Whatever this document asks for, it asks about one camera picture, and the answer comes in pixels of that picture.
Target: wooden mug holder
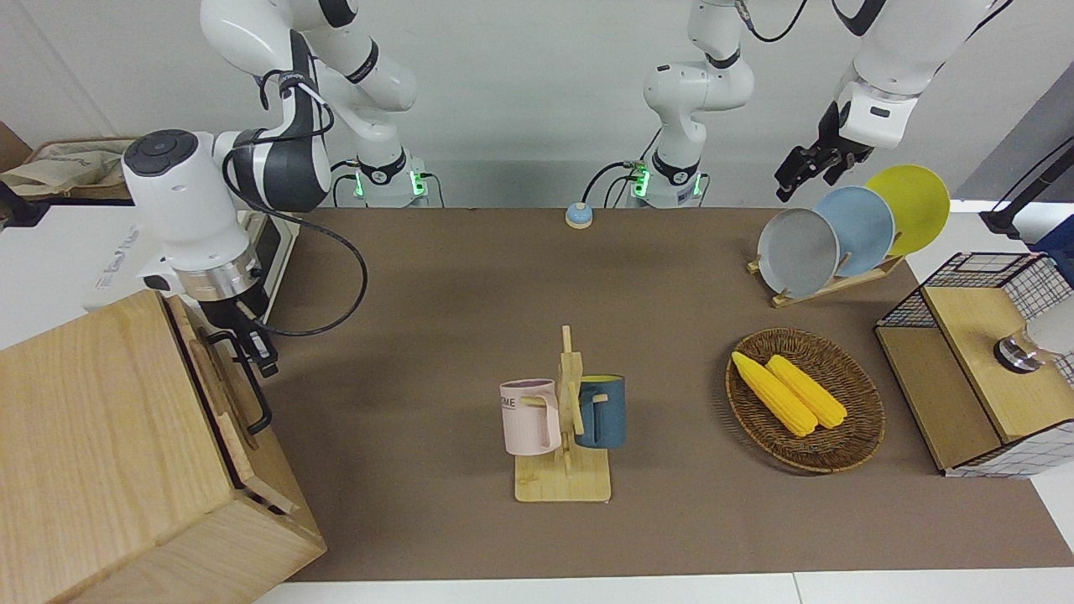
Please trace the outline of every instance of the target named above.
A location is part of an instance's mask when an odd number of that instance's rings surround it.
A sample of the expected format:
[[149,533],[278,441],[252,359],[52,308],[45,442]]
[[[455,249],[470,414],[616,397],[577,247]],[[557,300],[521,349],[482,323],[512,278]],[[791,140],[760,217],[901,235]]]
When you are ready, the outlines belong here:
[[570,326],[563,326],[563,353],[556,380],[560,405],[560,448],[545,455],[514,458],[514,499],[524,503],[555,501],[608,501],[611,471],[607,449],[575,444],[584,434],[578,400],[582,385],[582,354],[570,342]]
[[[901,235],[902,233],[896,233],[895,240],[892,240],[891,245],[895,245],[895,242],[899,241],[899,238]],[[905,256],[888,256],[887,258],[884,259],[883,262],[877,264],[876,268],[867,273],[862,273],[860,275],[856,275],[853,277],[832,277],[831,281],[829,281],[827,285],[821,288],[819,291],[817,291],[812,296],[807,296],[804,298],[788,298],[787,290],[784,289],[783,291],[777,292],[777,294],[772,297],[772,306],[775,308],[790,306],[792,304],[804,302],[806,300],[813,300],[814,298],[819,298],[822,296],[827,296],[836,291],[841,291],[848,287],[854,287],[856,285],[861,285],[863,283],[869,283],[871,281],[876,281],[879,278],[886,277],[887,275],[891,274],[891,271],[894,271],[899,264],[901,264],[902,261],[905,260],[905,258],[906,258]],[[839,272],[839,270],[842,269],[843,265],[846,264],[847,260],[850,259],[851,259],[851,253],[847,251],[846,254],[843,255],[843,258],[839,261],[839,265],[836,268],[836,272]],[[757,257],[752,262],[749,262],[745,265],[745,269],[746,271],[750,272],[750,274],[759,273],[760,255],[758,254]]]

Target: mug handle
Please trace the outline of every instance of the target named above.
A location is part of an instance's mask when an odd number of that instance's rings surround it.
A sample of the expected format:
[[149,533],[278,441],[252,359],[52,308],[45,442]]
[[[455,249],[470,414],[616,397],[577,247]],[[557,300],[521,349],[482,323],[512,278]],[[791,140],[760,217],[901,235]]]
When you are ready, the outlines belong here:
[[597,403],[607,403],[608,394],[593,396],[593,442],[600,442],[600,414],[597,413]]
[[[524,405],[545,407],[545,418],[547,419],[548,426],[546,426],[547,430],[545,431],[545,440],[541,442],[541,445],[546,447],[552,446],[552,432],[560,430],[560,407],[555,406],[553,401],[554,399],[550,401],[549,398],[545,396],[522,397],[522,404]],[[554,416],[552,415],[553,408],[556,411]]]

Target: corn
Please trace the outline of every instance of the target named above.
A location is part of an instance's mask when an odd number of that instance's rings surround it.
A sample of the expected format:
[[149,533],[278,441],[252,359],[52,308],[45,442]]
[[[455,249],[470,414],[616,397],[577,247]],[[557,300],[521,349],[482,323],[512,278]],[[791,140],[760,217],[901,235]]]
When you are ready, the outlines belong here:
[[765,365],[772,375],[786,385],[816,416],[821,426],[834,428],[846,419],[846,407],[836,400],[830,392],[816,383],[804,371],[795,366],[786,358],[775,355]]
[[789,388],[760,363],[741,353],[731,353],[739,375],[792,434],[799,438],[816,430],[816,416]]

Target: table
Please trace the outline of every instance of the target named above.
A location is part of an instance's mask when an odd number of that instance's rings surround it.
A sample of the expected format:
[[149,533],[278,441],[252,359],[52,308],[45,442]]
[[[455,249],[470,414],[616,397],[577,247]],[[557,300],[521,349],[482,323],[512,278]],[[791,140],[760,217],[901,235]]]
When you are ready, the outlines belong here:
[[[1032,485],[942,478],[871,326],[909,270],[789,308],[743,265],[761,210],[335,211],[311,219],[371,267],[355,316],[279,341],[276,430],[329,553],[297,580],[522,578],[1070,565]],[[300,238],[274,323],[321,325],[357,270]],[[554,375],[558,327],[590,372],[627,379],[630,434],[608,504],[511,498],[496,385]],[[803,477],[725,411],[735,342],[773,326],[829,337],[873,377],[888,433],[859,470]]]

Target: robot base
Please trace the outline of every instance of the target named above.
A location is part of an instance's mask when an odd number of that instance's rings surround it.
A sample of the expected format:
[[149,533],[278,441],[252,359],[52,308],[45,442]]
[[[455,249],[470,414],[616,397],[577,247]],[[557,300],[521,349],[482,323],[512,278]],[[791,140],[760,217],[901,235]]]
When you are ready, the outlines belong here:
[[697,207],[701,199],[700,179],[701,174],[698,172],[685,185],[674,186],[661,182],[663,178],[657,176],[650,176],[647,184],[635,186],[630,190],[630,199],[624,207],[651,206],[657,210]]
[[358,172],[358,187],[350,196],[339,196],[339,207],[427,207],[429,189],[421,174],[425,162],[411,158],[392,182],[378,185]]

